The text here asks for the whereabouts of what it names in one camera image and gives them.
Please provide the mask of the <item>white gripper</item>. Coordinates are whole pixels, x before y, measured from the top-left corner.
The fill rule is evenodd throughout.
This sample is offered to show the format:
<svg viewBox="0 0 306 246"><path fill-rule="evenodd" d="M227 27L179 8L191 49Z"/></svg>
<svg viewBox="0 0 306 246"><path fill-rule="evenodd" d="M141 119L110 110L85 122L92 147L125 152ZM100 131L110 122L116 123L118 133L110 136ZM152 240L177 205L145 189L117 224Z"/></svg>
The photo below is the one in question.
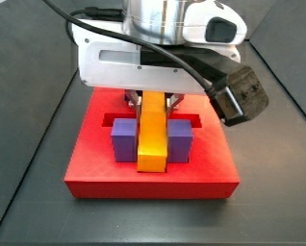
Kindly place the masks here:
<svg viewBox="0 0 306 246"><path fill-rule="evenodd" d="M181 68L140 64L140 47L72 25L78 51L80 78L88 86L125 89L128 107L138 111L141 97L134 90L165 93L171 113L184 100L183 94L204 94L203 87Z"/></svg>

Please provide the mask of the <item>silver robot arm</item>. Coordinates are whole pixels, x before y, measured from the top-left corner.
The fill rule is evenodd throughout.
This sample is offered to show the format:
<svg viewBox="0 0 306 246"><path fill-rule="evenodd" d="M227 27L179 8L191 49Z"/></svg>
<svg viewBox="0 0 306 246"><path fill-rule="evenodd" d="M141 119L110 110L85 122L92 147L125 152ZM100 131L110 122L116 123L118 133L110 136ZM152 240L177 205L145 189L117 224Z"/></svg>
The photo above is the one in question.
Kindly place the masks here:
<svg viewBox="0 0 306 246"><path fill-rule="evenodd" d="M172 94L212 93L221 117L244 114L231 73L247 26L216 0L122 0L118 20L84 20L108 37L72 27L80 78L88 86Z"/></svg>

